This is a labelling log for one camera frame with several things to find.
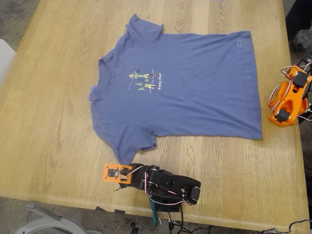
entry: shirt tag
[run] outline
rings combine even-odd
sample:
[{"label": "shirt tag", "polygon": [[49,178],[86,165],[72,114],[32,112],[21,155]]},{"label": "shirt tag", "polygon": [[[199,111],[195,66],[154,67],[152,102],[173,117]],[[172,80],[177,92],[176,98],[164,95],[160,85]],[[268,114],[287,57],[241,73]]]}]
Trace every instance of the shirt tag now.
[{"label": "shirt tag", "polygon": [[243,46],[242,40],[238,40],[238,41],[237,41],[237,47],[238,47],[238,48],[242,48],[242,46]]}]

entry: orange robot base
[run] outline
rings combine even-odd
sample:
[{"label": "orange robot base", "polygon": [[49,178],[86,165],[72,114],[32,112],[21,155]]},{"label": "orange robot base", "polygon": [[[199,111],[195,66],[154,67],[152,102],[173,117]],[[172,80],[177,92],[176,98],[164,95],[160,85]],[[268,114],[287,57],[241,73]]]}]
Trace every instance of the orange robot base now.
[{"label": "orange robot base", "polygon": [[[308,79],[303,88],[296,87],[293,84],[293,78],[295,78],[298,72],[303,72],[307,74],[307,72],[303,71],[302,68],[294,65],[294,67],[292,67],[288,71],[288,75],[292,78],[289,81],[291,84],[288,92],[287,89],[289,83],[287,81],[283,81],[280,89],[277,92],[275,99],[271,100],[270,103],[268,104],[268,106],[272,109],[279,102],[279,104],[274,108],[272,114],[269,116],[269,121],[277,124],[280,127],[295,124],[297,116],[304,113],[308,108],[308,100],[307,98],[302,99],[302,96],[307,88],[307,85],[312,81],[312,76],[308,76]],[[278,115],[280,110],[284,110],[290,113],[288,120],[286,121],[277,120],[275,116]]]}]

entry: table surface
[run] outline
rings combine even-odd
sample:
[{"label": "table surface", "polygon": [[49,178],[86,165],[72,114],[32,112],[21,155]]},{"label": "table surface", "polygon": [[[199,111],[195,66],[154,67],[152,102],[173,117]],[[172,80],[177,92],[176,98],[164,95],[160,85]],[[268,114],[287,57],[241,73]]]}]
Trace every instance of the table surface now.
[{"label": "table surface", "polygon": [[[185,221],[286,231],[308,218],[298,125],[267,120],[280,69],[290,64],[280,0],[42,0],[0,90],[0,196],[152,216],[143,191],[114,192],[117,184],[101,181],[103,164],[117,160],[92,128],[87,98],[97,59],[133,13],[163,23],[164,33],[250,30],[263,131],[263,140],[162,137],[133,162],[201,181],[198,204],[184,206]],[[307,233],[308,224],[294,228]]]}]

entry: orange bracket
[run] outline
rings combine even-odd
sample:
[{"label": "orange bracket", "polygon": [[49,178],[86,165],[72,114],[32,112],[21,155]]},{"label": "orange bracket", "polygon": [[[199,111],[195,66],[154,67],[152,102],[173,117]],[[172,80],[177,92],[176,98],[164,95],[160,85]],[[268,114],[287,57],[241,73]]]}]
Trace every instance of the orange bracket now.
[{"label": "orange bracket", "polygon": [[123,176],[120,174],[120,171],[122,171],[123,169],[131,170],[132,166],[105,163],[102,181],[120,184],[131,184],[131,174],[128,176]]},{"label": "orange bracket", "polygon": [[[291,78],[289,81],[291,83],[290,87],[288,88],[289,82],[283,81],[275,99],[271,100],[269,103],[269,107],[271,107],[271,109],[274,108],[274,106],[278,103],[278,105],[275,106],[273,113],[269,116],[269,121],[277,124],[280,127],[295,124],[297,115],[301,115],[308,108],[308,99],[302,99],[302,96],[307,88],[307,85],[312,81],[312,76],[308,76],[304,87],[296,87],[293,83],[293,78],[295,78],[298,72],[307,74],[307,72],[303,71],[301,67],[294,65],[294,67],[288,71],[288,75]],[[276,116],[279,114],[280,110],[284,110],[290,113],[288,120],[278,121]]]}]

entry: white wire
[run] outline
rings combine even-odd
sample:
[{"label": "white wire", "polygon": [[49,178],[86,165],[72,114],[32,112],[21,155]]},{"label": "white wire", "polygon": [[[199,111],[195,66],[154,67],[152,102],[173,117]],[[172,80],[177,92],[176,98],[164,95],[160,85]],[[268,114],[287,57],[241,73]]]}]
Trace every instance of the white wire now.
[{"label": "white wire", "polygon": [[131,171],[131,172],[127,175],[127,177],[128,177],[130,174],[132,174],[133,172],[135,172],[136,170],[140,169],[141,167],[144,167],[144,166],[140,166],[140,167],[136,168],[135,170]]},{"label": "white wire", "polygon": [[160,202],[154,201],[153,199],[151,199],[151,196],[148,196],[148,198],[149,198],[152,202],[158,203],[158,204],[160,204],[160,205],[166,205],[166,206],[175,206],[175,205],[177,205],[177,204],[186,202],[186,201],[183,199],[183,201],[179,201],[179,202],[177,202],[177,203],[165,204],[165,203],[160,203]]},{"label": "white wire", "polygon": [[307,69],[307,67],[308,67],[309,65],[311,65],[311,64],[312,64],[312,62],[307,63],[307,65],[305,66],[305,68],[303,69],[303,71],[305,71],[305,70]]},{"label": "white wire", "polygon": [[273,92],[272,92],[272,94],[271,94],[271,96],[270,96],[270,99],[269,99],[269,104],[270,104],[270,102],[271,102],[271,100],[272,100],[272,97],[273,97],[273,95],[274,95],[274,93],[275,93],[275,90],[276,90],[278,87],[281,87],[281,84],[278,85],[278,86],[276,86],[275,89],[273,90]]},{"label": "white wire", "polygon": [[288,91],[289,91],[289,88],[290,88],[290,86],[291,86],[291,84],[292,84],[292,82],[293,82],[293,80],[291,80],[291,81],[289,81],[289,84],[288,84],[288,87],[287,87],[287,90],[286,90],[286,92],[285,92],[285,94],[284,94],[284,96],[283,96],[283,98],[272,108],[272,112],[273,112],[273,114],[274,114],[274,109],[285,99],[285,97],[286,97],[286,95],[287,95],[287,93],[288,93]]},{"label": "white wire", "polygon": [[295,68],[295,69],[297,70],[297,72],[299,72],[298,68],[296,68],[295,66],[284,67],[284,68],[282,68],[282,70],[281,70],[281,73],[285,74],[285,75],[288,77],[288,79],[292,79],[292,78],[288,75],[288,73],[284,72],[283,70],[285,70],[285,69],[287,69],[287,68],[292,68],[292,67]]},{"label": "white wire", "polygon": [[[303,116],[298,116],[298,117],[304,118]],[[307,119],[307,118],[304,118],[304,119],[307,120],[307,121],[312,121],[312,119]]]},{"label": "white wire", "polygon": [[[157,201],[152,200],[152,199],[151,199],[150,193],[147,193],[147,191],[146,191],[147,172],[145,172],[144,178],[145,178],[145,180],[144,180],[144,191],[145,191],[145,194],[148,196],[148,198],[149,198],[152,202],[155,202],[155,203],[158,203],[158,204],[161,204],[161,205],[166,205],[166,206],[174,206],[174,205],[177,205],[177,204],[180,204],[180,203],[185,202],[188,206],[191,206],[191,204],[187,203],[186,200],[184,200],[184,198],[183,198],[183,201],[180,201],[180,202],[177,202],[177,203],[172,203],[172,204],[165,204],[165,203],[160,203],[160,202],[157,202]],[[170,191],[170,190],[168,190],[168,192],[177,195],[175,192],[172,192],[172,191]]]}]

